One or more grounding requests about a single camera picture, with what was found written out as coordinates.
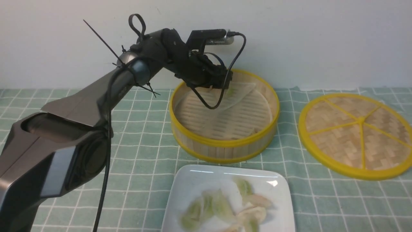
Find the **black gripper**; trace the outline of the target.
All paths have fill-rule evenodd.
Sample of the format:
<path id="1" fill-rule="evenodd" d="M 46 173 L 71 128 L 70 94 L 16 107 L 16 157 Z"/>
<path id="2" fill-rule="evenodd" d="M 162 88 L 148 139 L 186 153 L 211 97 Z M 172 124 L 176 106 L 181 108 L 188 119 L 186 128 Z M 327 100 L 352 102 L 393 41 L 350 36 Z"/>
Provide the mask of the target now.
<path id="1" fill-rule="evenodd" d="M 189 51 L 187 54 L 180 54 L 174 58 L 175 76 L 195 88 L 228 89 L 233 72 L 217 55 L 212 56 L 219 64 L 214 64 L 207 53 Z"/>

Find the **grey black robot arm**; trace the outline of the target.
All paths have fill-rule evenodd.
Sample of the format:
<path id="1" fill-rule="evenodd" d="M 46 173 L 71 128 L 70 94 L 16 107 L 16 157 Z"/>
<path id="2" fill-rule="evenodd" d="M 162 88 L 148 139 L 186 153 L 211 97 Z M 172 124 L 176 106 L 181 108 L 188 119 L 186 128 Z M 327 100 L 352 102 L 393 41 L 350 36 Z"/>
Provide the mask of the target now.
<path id="1" fill-rule="evenodd" d="M 143 88 L 166 68 L 192 88 L 228 88 L 232 73 L 222 61 L 213 64 L 204 48 L 232 44 L 236 32 L 194 30 L 186 42 L 175 29 L 137 34 L 113 71 L 12 124 L 1 153 L 2 232 L 29 232 L 42 202 L 106 167 L 113 137 L 108 115 L 133 86 Z"/>

